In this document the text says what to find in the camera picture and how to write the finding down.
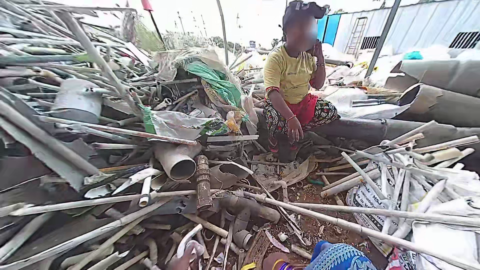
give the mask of ladder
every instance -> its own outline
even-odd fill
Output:
[[[355,57],[357,56],[357,52],[363,38],[363,31],[365,30],[365,26],[367,25],[367,19],[367,17],[358,17],[355,20],[352,33],[348,38],[347,46],[344,50],[346,54],[353,54],[355,55]]]

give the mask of white wall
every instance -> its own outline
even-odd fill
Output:
[[[368,17],[364,37],[380,36],[390,8],[345,13],[340,17],[334,48],[345,51],[358,17]],[[449,46],[459,32],[480,31],[480,0],[445,0],[398,8],[384,47],[395,54],[431,45]]]

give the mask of hand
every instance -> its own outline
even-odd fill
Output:
[[[194,246],[187,245],[183,256],[177,258],[175,255],[168,263],[168,270],[188,270],[190,267],[190,261],[195,260],[197,258],[197,254],[193,252]]]
[[[307,53],[318,58],[318,61],[324,61],[324,52],[322,51],[322,43],[317,39],[313,47]]]
[[[288,137],[296,142],[303,138],[303,130],[297,117],[294,117],[287,121],[288,125]]]

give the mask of red flag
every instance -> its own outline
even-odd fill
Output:
[[[148,0],[142,0],[142,5],[144,7],[144,10],[153,11],[152,5],[150,5],[150,2]]]

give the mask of blue patterned cloth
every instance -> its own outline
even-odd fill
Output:
[[[363,252],[347,244],[320,241],[305,270],[376,270]]]

